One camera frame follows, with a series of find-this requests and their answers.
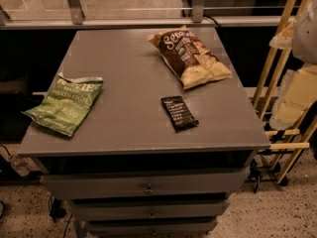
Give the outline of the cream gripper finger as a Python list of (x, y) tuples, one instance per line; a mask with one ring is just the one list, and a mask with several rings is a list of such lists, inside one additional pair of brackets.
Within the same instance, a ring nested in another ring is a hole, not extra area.
[(270, 40), (269, 45), (272, 48), (279, 50), (289, 49), (292, 43), (295, 24), (296, 21), (291, 22), (287, 27), (285, 27), (281, 32), (279, 32)]

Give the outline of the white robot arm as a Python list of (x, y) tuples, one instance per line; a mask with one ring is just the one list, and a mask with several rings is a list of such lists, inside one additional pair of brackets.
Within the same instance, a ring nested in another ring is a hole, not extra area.
[(292, 49), (295, 58), (317, 63), (317, 0), (312, 0), (299, 15), (269, 45), (279, 50)]

